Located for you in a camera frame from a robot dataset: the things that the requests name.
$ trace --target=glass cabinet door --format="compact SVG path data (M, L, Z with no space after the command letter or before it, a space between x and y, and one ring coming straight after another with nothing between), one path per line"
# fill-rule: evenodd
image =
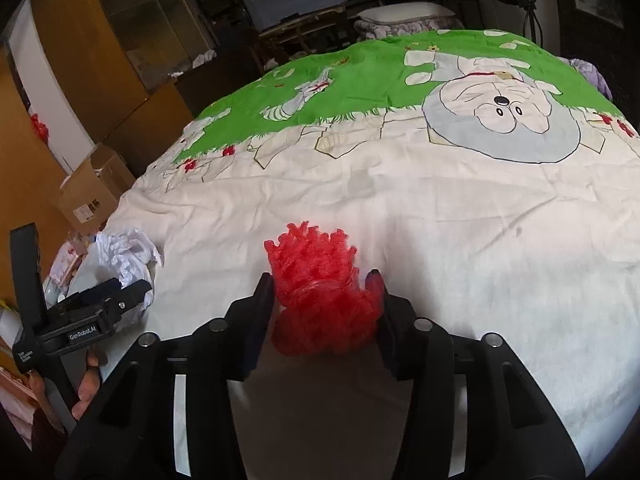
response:
M101 0L120 46L149 92L209 46L184 0Z

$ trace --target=bed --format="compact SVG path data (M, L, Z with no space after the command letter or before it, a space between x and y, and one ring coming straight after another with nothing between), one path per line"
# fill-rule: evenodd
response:
M222 316L269 270L263 242L308 220L343 229L362 274L380 269L419 316L502 334L590 472L640 403L639 157L612 103L511 33L422 32L293 61L207 107L121 198L105 231L142 229L164 262L104 372L141 332ZM75 287L99 279L90 253ZM390 478L410 388L373 346L305 359L267 342L232 388L248 475Z

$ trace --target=clothing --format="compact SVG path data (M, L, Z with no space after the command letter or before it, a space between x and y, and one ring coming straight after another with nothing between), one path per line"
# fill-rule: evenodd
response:
M589 63L588 61L583 61L581 59L567 59L559 56L558 59L567 63L567 65L574 67L578 72L580 72L580 74L582 74L591 86L597 89L598 92L604 95L604 97L609 101L613 101L613 95L611 94L609 85L607 85L607 81L604 79L602 74L598 72L598 69L593 63Z

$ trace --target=cardboard box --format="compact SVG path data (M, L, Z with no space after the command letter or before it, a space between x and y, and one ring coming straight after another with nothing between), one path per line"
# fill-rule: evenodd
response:
M121 156L98 144L62 183L56 206L80 234L95 234L135 181Z

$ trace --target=red mesh bath sponge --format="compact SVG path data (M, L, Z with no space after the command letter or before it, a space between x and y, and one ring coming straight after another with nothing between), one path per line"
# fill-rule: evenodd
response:
M274 346L293 356L342 353L368 342L382 310L378 296L358 286L356 248L347 247L347 235L321 233L308 222L287 228L279 245L264 243L285 307L276 318Z

